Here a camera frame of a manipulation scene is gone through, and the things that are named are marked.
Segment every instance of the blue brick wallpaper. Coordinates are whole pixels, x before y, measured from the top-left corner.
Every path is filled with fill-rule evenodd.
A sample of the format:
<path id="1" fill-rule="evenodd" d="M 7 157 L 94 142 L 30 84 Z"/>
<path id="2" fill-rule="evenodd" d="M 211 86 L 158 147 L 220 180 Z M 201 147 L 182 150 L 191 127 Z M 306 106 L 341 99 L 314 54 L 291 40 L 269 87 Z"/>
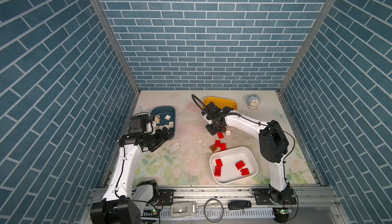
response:
<path id="1" fill-rule="evenodd" d="M 284 99 L 352 223 L 390 224 L 392 0 L 337 0 Z"/>
<path id="2" fill-rule="evenodd" d="M 325 0 L 101 0 L 141 89 L 277 89 Z"/>
<path id="3" fill-rule="evenodd" d="M 0 0 L 0 223 L 74 223 L 135 92 L 89 0 Z"/>

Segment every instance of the black remote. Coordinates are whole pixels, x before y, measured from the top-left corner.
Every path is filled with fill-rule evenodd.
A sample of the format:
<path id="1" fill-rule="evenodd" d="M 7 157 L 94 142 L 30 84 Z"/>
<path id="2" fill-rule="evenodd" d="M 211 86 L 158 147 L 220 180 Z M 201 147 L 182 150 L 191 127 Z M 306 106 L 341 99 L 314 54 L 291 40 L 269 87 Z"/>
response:
<path id="1" fill-rule="evenodd" d="M 247 200 L 231 201 L 228 204 L 229 210 L 239 210 L 239 209 L 250 208 L 250 207 L 252 207 L 251 202 Z"/>

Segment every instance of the yellow tray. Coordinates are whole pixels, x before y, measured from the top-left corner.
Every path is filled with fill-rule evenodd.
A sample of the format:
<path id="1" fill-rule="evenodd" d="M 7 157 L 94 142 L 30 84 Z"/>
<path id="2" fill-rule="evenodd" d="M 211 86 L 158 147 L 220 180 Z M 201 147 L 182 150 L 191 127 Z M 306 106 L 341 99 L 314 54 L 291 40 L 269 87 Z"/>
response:
<path id="1" fill-rule="evenodd" d="M 234 110 L 237 110 L 237 103 L 233 100 L 230 99 L 224 99 L 224 98 L 216 98 L 213 96 L 206 97 L 204 99 L 204 104 L 209 104 L 210 102 L 213 102 L 218 108 L 223 109 L 225 106 L 230 107 Z"/>

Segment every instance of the white alarm clock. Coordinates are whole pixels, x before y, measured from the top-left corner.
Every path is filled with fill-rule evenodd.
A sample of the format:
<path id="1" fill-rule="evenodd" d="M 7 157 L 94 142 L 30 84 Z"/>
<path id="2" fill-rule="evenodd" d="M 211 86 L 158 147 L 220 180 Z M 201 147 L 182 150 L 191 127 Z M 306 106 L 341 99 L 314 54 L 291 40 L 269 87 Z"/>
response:
<path id="1" fill-rule="evenodd" d="M 247 99 L 248 109 L 254 110 L 257 109 L 258 104 L 260 103 L 260 98 L 256 95 L 251 95 Z"/>

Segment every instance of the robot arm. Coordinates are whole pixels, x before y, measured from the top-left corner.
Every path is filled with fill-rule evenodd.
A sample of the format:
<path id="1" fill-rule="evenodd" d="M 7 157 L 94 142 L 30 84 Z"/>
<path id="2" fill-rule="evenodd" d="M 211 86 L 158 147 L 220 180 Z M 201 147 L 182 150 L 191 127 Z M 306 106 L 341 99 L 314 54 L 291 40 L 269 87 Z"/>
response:
<path id="1" fill-rule="evenodd" d="M 236 127 L 259 140 L 260 152 L 268 160 L 270 169 L 270 196 L 277 204 L 282 203 L 289 192 L 283 160 L 287 155 L 288 141 L 278 122 L 259 121 L 238 113 L 230 107 L 219 109 L 210 103 L 202 108 L 206 129 L 211 135 L 226 131 L 226 126 Z"/>
<path id="2" fill-rule="evenodd" d="M 128 133 L 120 139 L 120 148 L 113 176 L 101 202 L 91 206 L 93 224 L 139 224 L 147 202 L 158 197 L 158 185 L 153 181 L 140 182 L 132 194 L 137 163 L 144 148 L 153 152 L 173 136 L 166 127 L 155 130 L 156 123 L 148 115 L 134 116 Z"/>

